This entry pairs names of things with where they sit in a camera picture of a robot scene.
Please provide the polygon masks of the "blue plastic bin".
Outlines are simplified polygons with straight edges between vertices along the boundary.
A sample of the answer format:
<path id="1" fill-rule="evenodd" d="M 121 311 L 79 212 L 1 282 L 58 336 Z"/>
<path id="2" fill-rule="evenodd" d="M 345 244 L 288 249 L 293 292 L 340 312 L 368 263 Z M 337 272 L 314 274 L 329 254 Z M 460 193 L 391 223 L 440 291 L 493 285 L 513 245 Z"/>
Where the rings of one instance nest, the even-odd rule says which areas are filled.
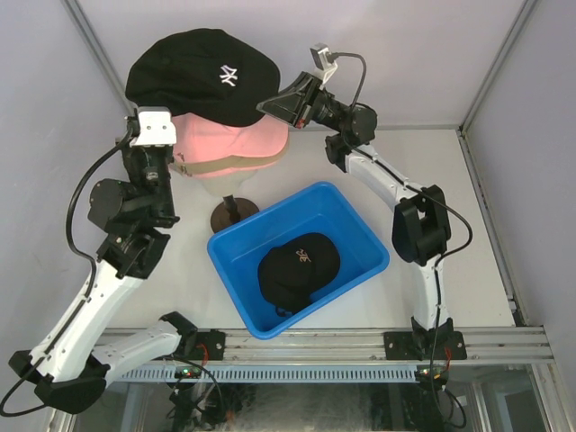
<path id="1" fill-rule="evenodd" d="M 262 258 L 300 235 L 329 237 L 341 257 L 337 277 L 312 296 L 312 305 L 280 317 L 264 299 L 257 279 Z M 383 272 L 390 254 L 346 197 L 331 183 L 309 185 L 247 219 L 214 234 L 208 255 L 248 332 L 268 340 Z"/>

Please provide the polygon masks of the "beige cap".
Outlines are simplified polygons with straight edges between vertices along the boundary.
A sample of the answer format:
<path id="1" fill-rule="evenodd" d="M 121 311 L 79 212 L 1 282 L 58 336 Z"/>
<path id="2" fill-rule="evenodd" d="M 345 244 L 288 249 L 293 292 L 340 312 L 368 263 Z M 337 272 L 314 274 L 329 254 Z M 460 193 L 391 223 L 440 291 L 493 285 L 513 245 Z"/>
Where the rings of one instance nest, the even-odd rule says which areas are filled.
<path id="1" fill-rule="evenodd" d="M 270 167 L 277 163 L 287 152 L 289 146 L 286 145 L 277 154 L 269 157 L 240 157 L 240 156 L 230 156 L 213 161 L 207 162 L 196 162 L 196 163 L 186 163 L 178 162 L 177 160 L 170 166 L 172 170 L 180 174 L 178 168 L 184 165 L 192 165 L 199 167 L 202 171 L 215 171 L 217 169 L 223 169 L 226 167 Z"/>

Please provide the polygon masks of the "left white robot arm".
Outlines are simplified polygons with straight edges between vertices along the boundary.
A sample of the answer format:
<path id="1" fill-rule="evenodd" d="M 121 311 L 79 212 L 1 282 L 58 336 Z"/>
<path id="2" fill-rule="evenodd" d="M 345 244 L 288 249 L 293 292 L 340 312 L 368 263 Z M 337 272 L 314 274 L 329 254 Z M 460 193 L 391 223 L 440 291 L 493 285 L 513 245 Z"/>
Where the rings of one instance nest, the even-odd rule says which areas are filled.
<path id="1" fill-rule="evenodd" d="M 197 348 L 197 327 L 178 311 L 108 346 L 96 343 L 116 311 L 149 279 L 178 223 L 169 167 L 172 147 L 118 143 L 97 159 L 72 194 L 65 223 L 71 251 L 90 270 L 83 286 L 49 334 L 34 348 L 12 354 L 20 383 L 30 383 L 43 408 L 69 414 L 91 407 L 127 372 L 160 357 L 185 360 Z M 87 218 L 105 233 L 95 254 L 80 250 L 72 234 L 78 199 L 95 171 L 121 154 L 128 178 L 105 178 L 90 193 Z"/>

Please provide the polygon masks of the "pink baseball cap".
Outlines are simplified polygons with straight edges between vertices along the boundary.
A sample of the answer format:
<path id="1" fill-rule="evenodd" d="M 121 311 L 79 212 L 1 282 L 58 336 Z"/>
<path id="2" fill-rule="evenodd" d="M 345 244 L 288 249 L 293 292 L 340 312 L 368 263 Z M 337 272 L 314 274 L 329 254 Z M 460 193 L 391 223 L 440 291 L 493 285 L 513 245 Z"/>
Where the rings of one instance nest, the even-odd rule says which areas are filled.
<path id="1" fill-rule="evenodd" d="M 220 176 L 231 176 L 239 173 L 258 171 L 263 168 L 266 168 L 266 165 L 248 166 L 248 167 L 226 167 L 223 169 L 217 169 L 215 171 L 202 171 L 198 166 L 184 165 L 180 166 L 178 168 L 178 171 L 183 176 L 197 177 L 197 178 L 214 178 Z"/>

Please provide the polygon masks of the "dark cap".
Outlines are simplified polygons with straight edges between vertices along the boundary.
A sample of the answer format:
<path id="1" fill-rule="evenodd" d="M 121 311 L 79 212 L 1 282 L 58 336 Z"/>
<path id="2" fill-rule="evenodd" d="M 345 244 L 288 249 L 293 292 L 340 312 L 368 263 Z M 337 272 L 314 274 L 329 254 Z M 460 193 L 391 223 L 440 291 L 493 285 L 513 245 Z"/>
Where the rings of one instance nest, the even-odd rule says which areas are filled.
<path id="1" fill-rule="evenodd" d="M 281 75 L 264 53 L 222 29 L 166 36 L 131 66 L 125 97 L 137 106 L 166 107 L 212 122 L 247 127 L 263 114 L 257 105 L 277 95 Z"/>

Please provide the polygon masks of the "dark round wooden stand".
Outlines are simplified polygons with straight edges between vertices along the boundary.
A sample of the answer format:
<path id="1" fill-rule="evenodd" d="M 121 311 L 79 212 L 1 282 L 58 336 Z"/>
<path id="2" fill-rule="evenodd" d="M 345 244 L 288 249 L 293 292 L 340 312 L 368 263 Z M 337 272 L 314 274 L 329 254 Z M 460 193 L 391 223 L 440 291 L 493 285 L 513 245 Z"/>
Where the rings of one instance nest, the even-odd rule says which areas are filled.
<path id="1" fill-rule="evenodd" d="M 258 212 L 257 205 L 249 199 L 237 198 L 233 195 L 225 196 L 211 214 L 210 224 L 212 232 L 218 233 L 225 230 Z"/>

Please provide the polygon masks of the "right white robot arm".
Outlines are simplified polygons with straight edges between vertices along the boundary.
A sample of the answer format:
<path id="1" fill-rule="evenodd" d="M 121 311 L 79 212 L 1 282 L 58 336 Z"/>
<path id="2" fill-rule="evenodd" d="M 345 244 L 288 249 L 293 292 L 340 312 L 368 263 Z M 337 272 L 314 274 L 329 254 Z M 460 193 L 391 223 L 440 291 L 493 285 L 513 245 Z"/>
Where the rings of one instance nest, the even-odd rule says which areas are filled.
<path id="1" fill-rule="evenodd" d="M 443 281 L 443 258 L 451 238 L 443 191 L 436 185 L 414 185 L 387 167 L 371 146 L 375 110 L 363 103 L 341 103 L 310 73 L 301 73 L 256 108 L 297 129 L 316 122 L 333 130 L 334 135 L 325 139 L 329 162 L 367 185 L 391 209 L 392 245 L 414 272 L 416 299 L 406 341 L 400 342 L 394 333 L 386 337 L 409 358 L 437 357 L 453 330 Z"/>

